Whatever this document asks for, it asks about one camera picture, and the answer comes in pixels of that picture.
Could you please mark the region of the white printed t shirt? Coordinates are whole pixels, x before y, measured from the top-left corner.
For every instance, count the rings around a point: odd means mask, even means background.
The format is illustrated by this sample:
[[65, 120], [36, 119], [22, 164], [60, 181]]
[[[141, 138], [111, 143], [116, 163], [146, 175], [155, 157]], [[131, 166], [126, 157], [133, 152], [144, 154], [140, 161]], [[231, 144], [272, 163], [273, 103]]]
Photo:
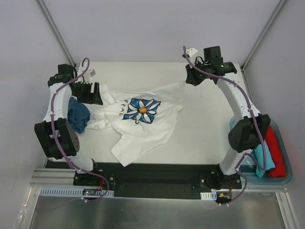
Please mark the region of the white printed t shirt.
[[103, 106], [88, 107], [91, 116], [87, 129], [116, 130], [120, 140], [111, 153], [124, 167], [171, 137], [182, 110], [183, 81], [146, 92], [110, 90], [101, 85]]

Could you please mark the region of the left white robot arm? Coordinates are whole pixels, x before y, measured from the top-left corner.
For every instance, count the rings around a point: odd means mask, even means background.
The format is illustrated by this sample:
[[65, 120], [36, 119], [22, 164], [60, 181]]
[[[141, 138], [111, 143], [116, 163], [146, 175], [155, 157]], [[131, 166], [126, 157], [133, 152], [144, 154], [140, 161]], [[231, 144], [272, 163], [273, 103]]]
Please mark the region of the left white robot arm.
[[81, 63], [81, 73], [77, 73], [72, 65], [58, 65], [58, 72], [48, 80], [48, 110], [43, 121], [35, 124], [34, 132], [47, 158], [64, 160], [77, 173], [85, 173], [84, 180], [95, 186], [100, 182], [101, 175], [92, 158], [79, 155], [78, 131], [69, 118], [69, 115], [79, 114], [81, 108], [88, 104], [103, 105], [100, 85], [91, 83], [94, 72], [89, 66], [88, 58]]

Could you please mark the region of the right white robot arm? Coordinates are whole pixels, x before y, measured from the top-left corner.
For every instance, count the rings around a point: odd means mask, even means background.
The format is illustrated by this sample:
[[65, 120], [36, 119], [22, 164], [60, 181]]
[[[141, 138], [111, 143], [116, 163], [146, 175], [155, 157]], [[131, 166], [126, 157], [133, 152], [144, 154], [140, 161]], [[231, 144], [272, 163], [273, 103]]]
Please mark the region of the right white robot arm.
[[195, 48], [183, 48], [187, 60], [186, 83], [197, 86], [210, 79], [222, 91], [234, 114], [233, 125], [228, 134], [229, 151], [217, 166], [214, 182], [226, 188], [239, 171], [246, 156], [252, 156], [261, 177], [275, 167], [265, 137], [271, 123], [269, 115], [262, 114], [241, 86], [238, 70], [232, 62], [225, 62], [219, 46], [205, 48], [201, 57]]

